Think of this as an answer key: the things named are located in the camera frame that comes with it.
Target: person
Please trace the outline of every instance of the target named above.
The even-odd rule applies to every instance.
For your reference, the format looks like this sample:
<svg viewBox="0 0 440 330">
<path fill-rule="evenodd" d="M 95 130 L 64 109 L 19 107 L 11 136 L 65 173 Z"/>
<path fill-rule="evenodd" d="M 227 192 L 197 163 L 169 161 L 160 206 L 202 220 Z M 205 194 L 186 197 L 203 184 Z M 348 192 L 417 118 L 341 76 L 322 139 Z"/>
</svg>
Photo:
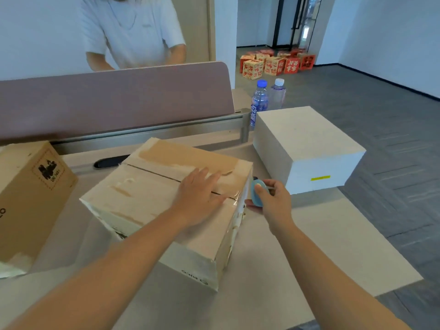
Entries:
<svg viewBox="0 0 440 330">
<path fill-rule="evenodd" d="M 213 213 L 226 197 L 214 195 L 221 172 L 206 178 L 195 169 L 179 186 L 173 205 L 107 254 L 59 285 L 8 330 L 111 329 L 174 238 Z M 262 213 L 278 239 L 322 329 L 410 329 L 340 270 L 293 222 L 290 194 L 281 182 L 256 186 Z M 257 211 L 252 201 L 247 205 Z"/>
<path fill-rule="evenodd" d="M 94 71 L 181 64 L 186 44 L 171 0 L 80 0 L 87 63 Z"/>
</svg>

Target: metal rail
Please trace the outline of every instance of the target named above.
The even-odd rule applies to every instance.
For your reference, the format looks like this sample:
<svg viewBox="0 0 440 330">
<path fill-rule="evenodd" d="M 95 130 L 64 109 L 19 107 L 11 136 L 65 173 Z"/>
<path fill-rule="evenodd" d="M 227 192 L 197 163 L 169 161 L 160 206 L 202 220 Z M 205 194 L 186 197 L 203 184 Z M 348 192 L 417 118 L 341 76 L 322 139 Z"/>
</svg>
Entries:
<svg viewBox="0 0 440 330">
<path fill-rule="evenodd" d="M 171 139 L 189 135 L 240 129 L 240 142 L 249 139 L 250 109 L 228 116 L 185 121 L 181 123 L 106 132 L 53 141 L 52 146 L 60 155 L 81 153 L 90 150 L 135 145 L 149 138 Z"/>
</svg>

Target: forearm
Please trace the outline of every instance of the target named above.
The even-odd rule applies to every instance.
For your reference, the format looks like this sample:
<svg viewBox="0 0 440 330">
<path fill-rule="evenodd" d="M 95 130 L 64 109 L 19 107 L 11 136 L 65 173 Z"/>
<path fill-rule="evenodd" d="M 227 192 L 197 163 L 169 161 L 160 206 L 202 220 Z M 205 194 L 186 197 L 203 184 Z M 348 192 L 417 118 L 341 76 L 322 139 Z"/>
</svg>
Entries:
<svg viewBox="0 0 440 330">
<path fill-rule="evenodd" d="M 32 306 L 8 330 L 111 329 L 183 229 L 166 211 Z"/>
<path fill-rule="evenodd" d="M 323 330 L 410 329 L 339 269 L 293 222 L 275 235 Z"/>
<path fill-rule="evenodd" d="M 106 61 L 105 55 L 100 55 L 93 52 L 86 53 L 87 63 L 91 70 L 100 72 L 104 70 L 114 70 L 112 66 Z"/>
<path fill-rule="evenodd" d="M 166 61 L 167 65 L 178 65 L 185 63 L 187 59 L 187 46 L 179 44 L 169 49 L 170 55 Z"/>
</svg>

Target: person's left hand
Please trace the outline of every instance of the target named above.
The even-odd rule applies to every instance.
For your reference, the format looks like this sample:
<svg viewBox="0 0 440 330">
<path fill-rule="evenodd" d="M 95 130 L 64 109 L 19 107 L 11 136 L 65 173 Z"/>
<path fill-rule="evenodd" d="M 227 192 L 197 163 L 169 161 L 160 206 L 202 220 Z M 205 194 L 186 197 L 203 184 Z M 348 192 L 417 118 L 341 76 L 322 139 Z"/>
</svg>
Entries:
<svg viewBox="0 0 440 330">
<path fill-rule="evenodd" d="M 208 168 L 201 171 L 196 168 L 185 177 L 180 183 L 176 199 L 170 208 L 170 211 L 185 221 L 187 227 L 201 223 L 227 198 L 225 195 L 212 193 L 221 177 L 221 172 L 206 178 L 208 171 Z"/>
</svg>

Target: blue bottle cap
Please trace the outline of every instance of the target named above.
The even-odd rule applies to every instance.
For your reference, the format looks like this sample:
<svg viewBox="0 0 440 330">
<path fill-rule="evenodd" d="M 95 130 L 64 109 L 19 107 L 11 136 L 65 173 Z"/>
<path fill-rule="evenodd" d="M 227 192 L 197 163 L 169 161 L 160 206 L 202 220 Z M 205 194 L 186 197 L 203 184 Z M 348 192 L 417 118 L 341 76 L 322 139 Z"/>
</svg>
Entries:
<svg viewBox="0 0 440 330">
<path fill-rule="evenodd" d="M 255 185 L 256 184 L 260 184 L 263 187 L 263 189 L 266 189 L 267 192 L 269 192 L 269 190 L 267 189 L 266 184 L 261 179 L 256 179 L 256 180 L 253 180 L 251 182 L 251 185 L 250 185 L 250 190 L 251 190 L 250 191 L 250 197 L 252 199 L 252 202 L 253 202 L 253 204 L 255 206 L 262 207 L 263 203 L 261 202 L 261 199 L 258 196 L 258 194 L 256 194 L 256 192 L 255 192 Z"/>
<path fill-rule="evenodd" d="M 266 80 L 258 80 L 256 82 L 256 86 L 258 88 L 266 88 L 267 87 L 267 81 Z"/>
</svg>

